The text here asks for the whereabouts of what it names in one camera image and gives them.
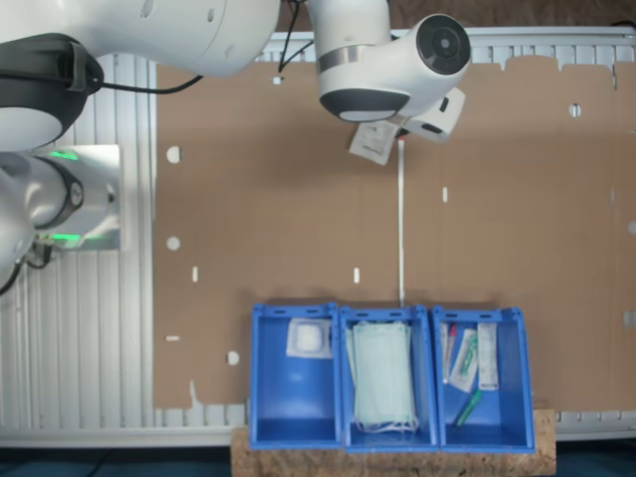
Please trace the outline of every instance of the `black cable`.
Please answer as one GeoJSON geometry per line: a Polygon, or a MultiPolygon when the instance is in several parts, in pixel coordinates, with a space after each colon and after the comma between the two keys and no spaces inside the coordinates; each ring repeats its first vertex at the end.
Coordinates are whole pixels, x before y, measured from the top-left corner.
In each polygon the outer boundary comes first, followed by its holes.
{"type": "Polygon", "coordinates": [[[97,472],[99,472],[101,470],[101,467],[103,467],[103,464],[105,464],[106,461],[112,456],[113,452],[114,450],[109,450],[104,455],[102,455],[95,466],[92,468],[92,470],[86,474],[86,477],[95,477],[97,475],[97,472]]]}
{"type": "Polygon", "coordinates": [[[282,64],[282,68],[280,68],[278,70],[279,73],[281,73],[284,68],[289,64],[289,62],[291,62],[294,58],[296,58],[298,55],[300,55],[302,52],[304,52],[305,50],[307,50],[309,47],[311,47],[314,44],[314,41],[310,41],[307,45],[305,45],[304,47],[302,47],[301,49],[299,49],[296,53],[294,53],[291,57],[289,57],[287,60],[285,60],[285,63],[282,64]]]}
{"type": "MultiPolygon", "coordinates": [[[[58,77],[55,75],[43,75],[37,73],[28,73],[28,72],[10,72],[7,70],[0,70],[0,78],[6,78],[9,80],[39,80],[39,81],[51,81],[51,82],[61,82],[66,85],[71,85],[73,83],[73,79],[58,77]]],[[[130,92],[141,92],[147,94],[173,94],[175,92],[183,91],[184,89],[196,84],[203,77],[194,77],[183,84],[179,84],[178,86],[169,87],[166,89],[152,89],[147,87],[136,87],[136,86],[126,86],[123,84],[113,84],[110,82],[104,82],[102,80],[96,78],[88,79],[95,86],[95,90],[99,90],[103,87],[108,89],[116,89],[120,91],[130,91],[130,92]]]]}
{"type": "Polygon", "coordinates": [[[15,265],[13,265],[13,271],[11,272],[11,276],[9,277],[7,282],[4,284],[4,286],[0,288],[0,296],[5,295],[13,287],[13,285],[16,284],[16,281],[18,281],[18,276],[20,276],[21,269],[22,269],[22,261],[18,261],[16,262],[15,265]]]}
{"type": "Polygon", "coordinates": [[[183,84],[179,84],[178,86],[168,87],[166,89],[152,89],[148,87],[135,87],[135,86],[125,86],[123,84],[113,84],[111,82],[103,82],[100,84],[100,87],[106,87],[108,89],[116,89],[118,91],[130,91],[130,92],[145,92],[148,94],[174,94],[175,92],[181,92],[184,89],[196,84],[203,77],[194,77],[189,81],[184,82],[183,84]]]}
{"type": "Polygon", "coordinates": [[[50,245],[44,245],[44,251],[42,253],[42,263],[33,263],[31,261],[27,261],[27,264],[36,270],[44,270],[49,263],[51,263],[51,255],[53,253],[53,247],[50,245]]]}
{"type": "Polygon", "coordinates": [[[291,15],[291,22],[289,23],[289,30],[287,31],[285,46],[282,49],[282,55],[280,56],[280,63],[278,63],[279,73],[282,73],[287,63],[289,63],[289,62],[285,62],[285,55],[287,54],[287,47],[289,46],[289,39],[291,38],[291,32],[294,31],[294,26],[296,25],[296,20],[298,20],[299,13],[300,13],[300,1],[294,0],[294,13],[291,15]]]}
{"type": "Polygon", "coordinates": [[[633,22],[631,20],[623,20],[621,22],[612,23],[610,27],[632,27],[634,30],[636,30],[636,22],[633,22]]]}

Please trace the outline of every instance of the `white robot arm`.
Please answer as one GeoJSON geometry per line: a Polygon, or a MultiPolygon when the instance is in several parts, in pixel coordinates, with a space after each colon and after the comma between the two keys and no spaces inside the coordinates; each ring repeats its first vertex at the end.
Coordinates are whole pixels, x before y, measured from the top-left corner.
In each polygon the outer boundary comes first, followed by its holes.
{"type": "MultiPolygon", "coordinates": [[[[297,1],[309,8],[328,111],[446,139],[470,61],[457,22],[431,16],[393,41],[387,0],[297,1]]],[[[104,184],[65,175],[64,161],[21,152],[59,138],[104,86],[96,58],[130,53],[228,77],[260,54],[279,7],[280,0],[0,0],[0,269],[25,254],[36,230],[82,208],[99,220],[104,210],[104,184]]]]}

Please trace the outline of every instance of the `surgical mask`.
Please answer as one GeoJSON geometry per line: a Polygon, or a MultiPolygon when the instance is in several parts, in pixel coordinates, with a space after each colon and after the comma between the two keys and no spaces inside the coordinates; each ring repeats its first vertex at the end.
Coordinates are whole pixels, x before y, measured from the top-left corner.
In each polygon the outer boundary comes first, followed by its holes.
{"type": "Polygon", "coordinates": [[[360,322],[347,334],[347,351],[358,428],[364,432],[416,431],[410,328],[402,322],[360,322]]]}

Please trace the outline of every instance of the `cork board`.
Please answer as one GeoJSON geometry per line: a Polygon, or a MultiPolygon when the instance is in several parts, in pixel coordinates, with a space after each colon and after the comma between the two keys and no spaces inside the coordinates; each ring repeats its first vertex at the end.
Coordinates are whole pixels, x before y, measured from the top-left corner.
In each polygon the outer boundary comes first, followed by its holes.
{"type": "MultiPolygon", "coordinates": [[[[397,304],[396,157],[349,155],[355,126],[322,109],[315,66],[279,85],[274,68],[158,100],[157,407],[189,407],[191,381],[202,403],[247,399],[256,302],[397,304]]],[[[159,69],[161,87],[186,78],[159,69]]],[[[534,393],[562,410],[636,405],[636,66],[616,84],[542,57],[472,65],[451,141],[406,140],[407,301],[519,306],[534,393]]]]}
{"type": "Polygon", "coordinates": [[[534,454],[392,453],[343,450],[249,450],[246,428],[232,436],[234,477],[524,477],[557,473],[555,413],[535,410],[534,454]]]}

